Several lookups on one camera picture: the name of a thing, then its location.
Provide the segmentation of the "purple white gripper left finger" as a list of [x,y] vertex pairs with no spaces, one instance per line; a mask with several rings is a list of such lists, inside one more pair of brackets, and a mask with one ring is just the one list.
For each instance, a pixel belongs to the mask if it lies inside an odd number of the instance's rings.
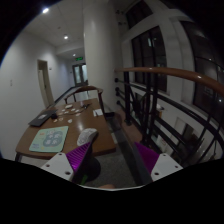
[[87,163],[92,144],[83,144],[68,153],[57,153],[47,161],[42,169],[60,178],[71,181]]

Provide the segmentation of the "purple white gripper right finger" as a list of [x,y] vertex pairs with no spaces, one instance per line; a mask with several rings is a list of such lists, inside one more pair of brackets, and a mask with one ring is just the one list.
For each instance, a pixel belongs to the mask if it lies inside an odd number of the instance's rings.
[[182,169],[182,166],[166,153],[158,154],[140,143],[135,143],[135,146],[152,181],[157,181]]

